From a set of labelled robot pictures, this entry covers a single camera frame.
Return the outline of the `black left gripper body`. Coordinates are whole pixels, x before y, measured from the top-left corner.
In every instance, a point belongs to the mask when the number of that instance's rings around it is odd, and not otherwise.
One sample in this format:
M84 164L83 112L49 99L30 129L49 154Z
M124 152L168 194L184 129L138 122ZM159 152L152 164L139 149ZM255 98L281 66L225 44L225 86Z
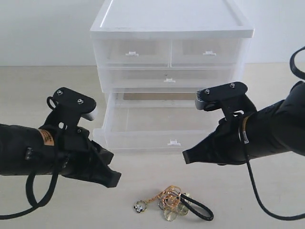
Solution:
M89 130L76 127L72 131L59 127L54 134L52 178L97 179L100 175L100 145L89 138Z

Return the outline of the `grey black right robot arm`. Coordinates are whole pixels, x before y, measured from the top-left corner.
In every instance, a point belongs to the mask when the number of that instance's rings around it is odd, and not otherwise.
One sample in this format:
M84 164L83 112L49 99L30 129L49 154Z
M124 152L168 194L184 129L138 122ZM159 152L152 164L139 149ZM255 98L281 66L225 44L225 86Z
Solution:
M196 92L198 110L221 109L224 117L205 139L183 151L187 164L242 165L289 151L305 154L305 83L297 82L285 99L261 110L247 90L244 83L233 82Z

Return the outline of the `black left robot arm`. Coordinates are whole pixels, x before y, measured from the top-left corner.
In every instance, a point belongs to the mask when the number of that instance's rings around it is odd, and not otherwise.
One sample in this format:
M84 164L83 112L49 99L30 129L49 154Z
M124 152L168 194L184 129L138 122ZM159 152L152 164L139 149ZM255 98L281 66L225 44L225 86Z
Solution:
M44 125L31 128L19 125L0 126L0 173L4 176L27 176L34 169L38 175L50 175L55 164L59 175L85 182L116 187L121 173L109 164L113 153L89 139L89 131L72 131Z

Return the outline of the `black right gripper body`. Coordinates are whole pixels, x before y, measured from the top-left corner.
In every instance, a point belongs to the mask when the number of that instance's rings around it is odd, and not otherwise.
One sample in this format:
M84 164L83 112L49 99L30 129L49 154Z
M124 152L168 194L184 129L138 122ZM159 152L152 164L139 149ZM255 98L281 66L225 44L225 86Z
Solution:
M216 130L211 134L212 163L218 165L242 165L245 157L239 136L239 118L219 121Z

